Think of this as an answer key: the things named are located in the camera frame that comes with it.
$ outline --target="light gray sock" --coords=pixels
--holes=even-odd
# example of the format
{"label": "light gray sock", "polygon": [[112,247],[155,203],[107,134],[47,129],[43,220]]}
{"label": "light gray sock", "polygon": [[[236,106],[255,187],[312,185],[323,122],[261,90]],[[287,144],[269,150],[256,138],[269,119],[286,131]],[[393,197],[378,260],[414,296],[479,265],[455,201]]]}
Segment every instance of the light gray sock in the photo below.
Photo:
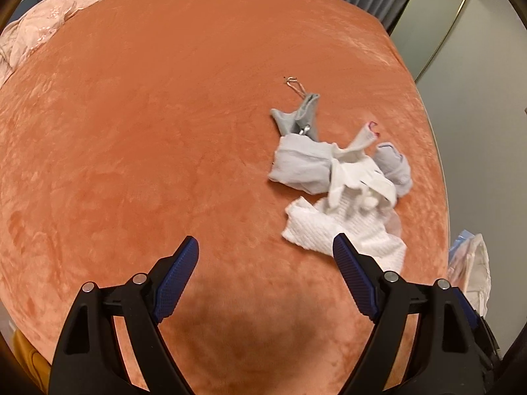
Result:
{"label": "light gray sock", "polygon": [[315,113],[318,105],[317,93],[308,93],[298,110],[292,113],[284,113],[273,108],[272,118],[275,120],[281,136],[287,134],[302,134],[318,141],[317,128],[315,126]]}
{"label": "light gray sock", "polygon": [[408,194],[413,181],[410,165],[404,154],[399,153],[392,143],[381,143],[377,145],[373,160],[384,176],[394,183],[399,198]]}

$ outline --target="blue gripper pad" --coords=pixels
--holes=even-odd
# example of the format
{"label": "blue gripper pad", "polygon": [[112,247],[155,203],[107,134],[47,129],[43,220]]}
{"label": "blue gripper pad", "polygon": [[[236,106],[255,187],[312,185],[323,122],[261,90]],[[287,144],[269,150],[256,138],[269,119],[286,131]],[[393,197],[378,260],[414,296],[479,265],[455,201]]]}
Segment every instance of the blue gripper pad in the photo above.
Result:
{"label": "blue gripper pad", "polygon": [[453,287],[454,294],[458,298],[459,304],[461,305],[461,308],[463,309],[463,312],[465,313],[466,320],[468,321],[468,325],[471,329],[476,329],[478,327],[478,315],[476,314],[476,311],[473,309],[470,303],[468,303],[468,300],[465,297],[465,294],[457,287]]}
{"label": "blue gripper pad", "polygon": [[346,240],[343,234],[333,239],[333,257],[360,313],[374,320],[379,314],[375,302],[375,287],[357,260],[358,252],[351,250]]}
{"label": "blue gripper pad", "polygon": [[199,246],[193,237],[179,253],[167,276],[157,288],[155,294],[154,317],[157,323],[172,315],[186,283],[189,281],[198,262]]}

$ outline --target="pile of socks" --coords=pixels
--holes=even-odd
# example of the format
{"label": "pile of socks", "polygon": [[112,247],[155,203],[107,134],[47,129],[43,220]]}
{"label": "pile of socks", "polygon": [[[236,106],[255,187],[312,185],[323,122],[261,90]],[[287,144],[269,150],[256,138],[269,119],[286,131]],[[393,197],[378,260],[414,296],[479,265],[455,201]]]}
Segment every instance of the pile of socks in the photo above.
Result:
{"label": "pile of socks", "polygon": [[[293,113],[271,110],[281,134],[269,179],[309,194],[328,193],[314,205],[300,197],[286,208],[282,236],[304,249],[333,256],[333,239],[345,233],[360,253],[375,258],[384,270],[400,272],[406,245],[394,206],[412,187],[406,157],[391,143],[365,149],[378,134],[365,124],[350,145],[317,141],[315,112],[319,95],[305,94]],[[399,224],[394,233],[387,227]]]}

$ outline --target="silver screw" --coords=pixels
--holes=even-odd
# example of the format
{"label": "silver screw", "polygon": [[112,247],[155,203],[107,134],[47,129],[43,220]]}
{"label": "silver screw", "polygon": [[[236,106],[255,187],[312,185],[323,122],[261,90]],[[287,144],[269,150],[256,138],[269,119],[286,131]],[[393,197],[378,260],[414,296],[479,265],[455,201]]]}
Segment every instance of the silver screw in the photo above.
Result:
{"label": "silver screw", "polygon": [[448,290],[450,288],[450,282],[446,279],[438,279],[437,286],[442,290]]}
{"label": "silver screw", "polygon": [[399,280],[399,275],[395,272],[386,272],[384,274],[384,279],[388,282],[397,282]]}
{"label": "silver screw", "polygon": [[144,284],[146,280],[147,280],[147,276],[144,273],[138,273],[132,279],[133,283],[136,285]]}
{"label": "silver screw", "polygon": [[95,287],[96,285],[93,282],[86,282],[86,284],[82,286],[82,290],[84,292],[91,292]]}

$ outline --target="mustard yellow cloth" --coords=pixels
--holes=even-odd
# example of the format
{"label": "mustard yellow cloth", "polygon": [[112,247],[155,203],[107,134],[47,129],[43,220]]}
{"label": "mustard yellow cloth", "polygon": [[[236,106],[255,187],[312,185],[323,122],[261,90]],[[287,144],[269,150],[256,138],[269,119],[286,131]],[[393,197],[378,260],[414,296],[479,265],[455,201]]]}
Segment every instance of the mustard yellow cloth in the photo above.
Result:
{"label": "mustard yellow cloth", "polygon": [[13,335],[13,353],[24,371],[40,390],[47,393],[51,365],[39,354],[19,329]]}

